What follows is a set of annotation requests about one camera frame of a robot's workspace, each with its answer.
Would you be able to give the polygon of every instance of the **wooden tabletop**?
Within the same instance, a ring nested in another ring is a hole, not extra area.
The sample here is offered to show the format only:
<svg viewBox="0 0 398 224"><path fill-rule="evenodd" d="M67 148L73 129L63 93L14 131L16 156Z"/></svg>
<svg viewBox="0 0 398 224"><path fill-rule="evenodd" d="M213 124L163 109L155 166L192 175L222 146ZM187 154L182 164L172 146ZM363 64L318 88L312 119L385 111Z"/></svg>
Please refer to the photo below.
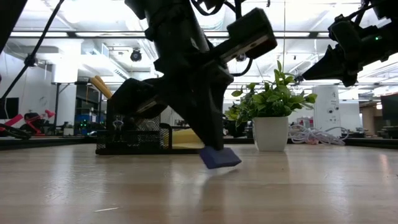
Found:
<svg viewBox="0 0 398 224"><path fill-rule="evenodd" d="M0 223L398 223L398 151L232 146L198 155L96 156L95 145L0 152Z"/></svg>

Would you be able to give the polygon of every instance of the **blue sponge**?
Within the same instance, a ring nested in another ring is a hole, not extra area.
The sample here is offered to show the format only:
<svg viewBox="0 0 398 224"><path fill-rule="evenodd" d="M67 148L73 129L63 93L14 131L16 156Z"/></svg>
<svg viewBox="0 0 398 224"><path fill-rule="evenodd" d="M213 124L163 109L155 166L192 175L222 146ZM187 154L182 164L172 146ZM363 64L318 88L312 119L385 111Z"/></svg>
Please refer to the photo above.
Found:
<svg viewBox="0 0 398 224"><path fill-rule="evenodd" d="M199 150L199 155L208 169L232 167L242 162L234 151L228 147L217 151L211 146L205 146Z"/></svg>

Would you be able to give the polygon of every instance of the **white pillar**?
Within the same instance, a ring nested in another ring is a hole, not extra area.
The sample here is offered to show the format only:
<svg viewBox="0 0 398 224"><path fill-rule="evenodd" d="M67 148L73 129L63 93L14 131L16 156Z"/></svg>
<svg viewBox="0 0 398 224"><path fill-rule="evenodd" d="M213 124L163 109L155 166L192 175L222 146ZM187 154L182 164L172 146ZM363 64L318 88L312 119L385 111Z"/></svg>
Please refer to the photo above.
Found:
<svg viewBox="0 0 398 224"><path fill-rule="evenodd" d="M62 58L53 64L52 81L55 83L77 81L81 43L71 43L68 49L64 51ZM76 86L69 85L66 87L66 85L61 85L60 91L58 96L57 125L62 125L66 121L73 124L75 122Z"/></svg>
<svg viewBox="0 0 398 224"><path fill-rule="evenodd" d="M340 127L340 104L338 97L338 87L331 86L315 86L312 93L318 95L314 104L314 127L326 131L327 129ZM334 136L341 136L341 129L329 131Z"/></svg>

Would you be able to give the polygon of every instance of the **ceiling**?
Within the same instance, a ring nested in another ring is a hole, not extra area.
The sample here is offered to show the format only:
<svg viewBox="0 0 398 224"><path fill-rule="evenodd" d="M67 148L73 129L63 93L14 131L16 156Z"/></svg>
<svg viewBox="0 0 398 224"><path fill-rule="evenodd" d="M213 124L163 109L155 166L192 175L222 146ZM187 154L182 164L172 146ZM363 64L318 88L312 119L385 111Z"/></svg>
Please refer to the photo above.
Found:
<svg viewBox="0 0 398 224"><path fill-rule="evenodd" d="M52 10L58 3L57 0L29 0L14 31L42 31ZM360 6L360 0L271 0L267 7L266 0L246 0L242 5L243 14L255 7L265 10L275 32L292 31L311 32L327 31L334 18L340 14L348 15L356 11ZM227 7L214 15L204 17L197 13L197 18L204 30L226 31L226 26L234 22L234 13ZM388 21L379 21L373 11L367 11L361 25L381 26ZM50 31L57 32L91 32L91 31L144 31L147 28L146 21L140 21L134 13L124 5L122 0L66 0L58 12ZM37 39L11 38L8 49L16 54L21 54L18 49L25 46L33 46ZM210 39L214 44L219 44L224 39ZM130 77L140 79L156 76L152 63L157 59L157 54L152 42L146 39L103 38L103 39L45 39L43 46L58 47L67 51L71 44L82 46L102 46L109 49L111 63L124 70ZM278 39L278 46L272 52L256 59L250 71L243 77L235 78L235 82L226 92L226 100L236 100L230 93L245 83L273 81L273 70L277 67L277 60L284 62L286 72L300 74L319 60L326 51L328 45L336 43L328 39ZM129 58L133 49L141 49L142 60L132 62ZM104 75L103 68L90 65L88 60L82 59L79 76ZM395 91L395 86L374 86L373 83L395 83L398 81L398 55L391 60L376 62L364 68L359 74L360 85L352 88L341 86L341 98L347 99L371 99L385 91ZM228 63L230 72L240 72L246 68L246 62L232 60ZM117 75L108 74L106 82L121 82L123 79ZM297 91L310 92L311 83L338 83L338 80L304 82L296 86Z"/></svg>

